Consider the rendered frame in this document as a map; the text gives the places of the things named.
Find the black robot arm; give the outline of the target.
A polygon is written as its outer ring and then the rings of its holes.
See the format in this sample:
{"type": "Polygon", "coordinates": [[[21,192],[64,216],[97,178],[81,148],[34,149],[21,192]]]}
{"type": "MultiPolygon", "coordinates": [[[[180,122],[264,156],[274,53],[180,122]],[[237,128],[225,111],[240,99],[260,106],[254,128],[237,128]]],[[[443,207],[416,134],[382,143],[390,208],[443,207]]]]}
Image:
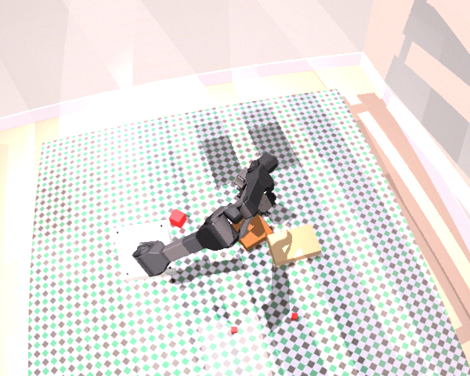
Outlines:
{"type": "Polygon", "coordinates": [[[267,193],[274,183],[270,173],[278,166],[277,157],[265,152],[253,160],[248,169],[240,172],[233,183],[243,191],[234,204],[222,206],[210,214],[194,233],[165,245],[163,241],[142,241],[132,257],[149,277],[160,276],[177,259],[192,255],[204,248],[218,251],[235,245],[248,231],[250,221],[259,213],[263,215],[275,205],[275,193],[267,193]],[[264,193],[266,192],[266,193],[264,193]],[[227,208],[237,208],[244,217],[237,232],[222,213],[227,208]]]}

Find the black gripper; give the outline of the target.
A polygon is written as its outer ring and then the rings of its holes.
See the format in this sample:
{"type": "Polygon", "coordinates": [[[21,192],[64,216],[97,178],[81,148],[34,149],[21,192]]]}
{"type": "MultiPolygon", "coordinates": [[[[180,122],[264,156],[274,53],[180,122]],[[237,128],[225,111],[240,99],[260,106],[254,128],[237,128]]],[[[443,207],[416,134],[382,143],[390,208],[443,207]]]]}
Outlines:
{"type": "MultiPolygon", "coordinates": [[[[266,192],[267,193],[270,193],[272,192],[273,190],[275,189],[275,184],[273,183],[273,186],[267,190],[266,192]]],[[[240,190],[240,187],[237,186],[237,190],[239,190],[239,194],[237,194],[237,197],[241,197],[243,191],[240,190]]],[[[238,200],[239,200],[238,199],[238,200]]],[[[238,201],[237,200],[237,201],[238,201]]],[[[225,211],[222,212],[225,217],[228,218],[228,220],[230,220],[233,224],[238,224],[238,222],[240,222],[242,219],[243,219],[243,216],[242,214],[237,210],[237,208],[227,208],[225,211]]]]}

